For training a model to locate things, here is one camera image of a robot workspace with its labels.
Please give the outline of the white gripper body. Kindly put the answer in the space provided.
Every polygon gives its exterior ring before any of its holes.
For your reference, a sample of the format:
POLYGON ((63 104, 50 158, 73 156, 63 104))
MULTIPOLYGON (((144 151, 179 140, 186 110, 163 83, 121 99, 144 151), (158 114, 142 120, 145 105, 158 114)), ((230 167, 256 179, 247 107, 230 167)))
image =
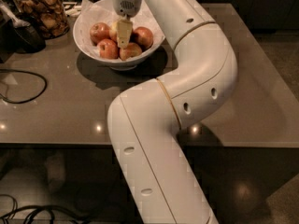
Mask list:
POLYGON ((140 10, 142 0, 112 0, 115 12, 120 16, 134 17, 140 10))

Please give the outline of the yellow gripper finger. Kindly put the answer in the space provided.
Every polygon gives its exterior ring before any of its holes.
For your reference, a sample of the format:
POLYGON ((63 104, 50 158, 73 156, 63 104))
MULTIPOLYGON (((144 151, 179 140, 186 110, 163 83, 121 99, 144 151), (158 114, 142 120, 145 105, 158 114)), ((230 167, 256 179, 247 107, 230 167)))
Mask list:
POLYGON ((126 48, 129 44, 133 23, 127 16, 121 17, 117 21, 117 43, 120 49, 126 48))

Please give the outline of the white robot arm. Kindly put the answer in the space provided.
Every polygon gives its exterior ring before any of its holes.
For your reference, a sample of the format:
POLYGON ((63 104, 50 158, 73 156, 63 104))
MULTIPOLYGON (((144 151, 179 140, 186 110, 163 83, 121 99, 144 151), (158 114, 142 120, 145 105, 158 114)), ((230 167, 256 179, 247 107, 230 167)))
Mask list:
MULTIPOLYGON (((119 14, 132 15, 112 0, 119 14)), ((233 48, 196 0, 144 1, 177 69, 121 93, 107 113, 108 133, 144 224, 218 224, 176 135, 215 112, 237 80, 233 48)))

